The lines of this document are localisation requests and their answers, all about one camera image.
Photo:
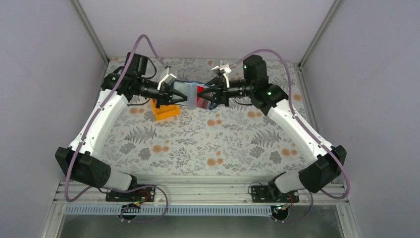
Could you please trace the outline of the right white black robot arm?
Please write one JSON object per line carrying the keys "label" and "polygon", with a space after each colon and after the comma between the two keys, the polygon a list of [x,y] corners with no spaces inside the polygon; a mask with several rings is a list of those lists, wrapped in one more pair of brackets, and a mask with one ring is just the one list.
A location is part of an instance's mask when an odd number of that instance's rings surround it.
{"label": "right white black robot arm", "polygon": [[300,171],[285,172],[274,179],[269,187],[271,200],[280,202],[293,190],[306,189],[317,193],[341,173],[347,156],[346,149],[333,146],[304,120],[291,103],[288,94],[269,82],[266,62],[258,55],[243,61],[244,78],[228,79],[231,68],[223,64],[213,68],[216,77],[208,82],[209,88],[197,93],[198,97],[218,105],[228,106],[229,99],[249,97],[256,108],[276,122],[302,150],[310,165]]}

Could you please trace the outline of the blue card holder wallet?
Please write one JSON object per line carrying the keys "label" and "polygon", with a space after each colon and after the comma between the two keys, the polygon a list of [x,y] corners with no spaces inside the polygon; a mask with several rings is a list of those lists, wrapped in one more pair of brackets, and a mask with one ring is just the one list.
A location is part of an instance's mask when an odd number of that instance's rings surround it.
{"label": "blue card holder wallet", "polygon": [[171,84],[171,87],[187,96],[187,101],[177,103],[177,105],[186,106],[188,110],[194,110],[196,108],[214,110],[218,107],[218,104],[197,96],[197,93],[210,87],[205,83],[175,80]]}

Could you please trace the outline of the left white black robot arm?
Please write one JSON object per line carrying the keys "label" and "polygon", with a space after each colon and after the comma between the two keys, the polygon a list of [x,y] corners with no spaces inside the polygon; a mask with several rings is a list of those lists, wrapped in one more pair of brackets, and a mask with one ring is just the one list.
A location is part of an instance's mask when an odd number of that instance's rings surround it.
{"label": "left white black robot arm", "polygon": [[99,160],[108,133],[134,96],[154,99],[157,108],[185,102],[187,96],[171,87],[177,78],[175,68],[166,66],[159,81],[152,81],[145,76],[150,58],[130,53],[127,56],[131,60],[104,78],[96,107],[85,125],[69,146],[57,149],[55,158],[67,183],[73,180],[90,187],[115,189],[130,201],[138,194],[135,178]]}

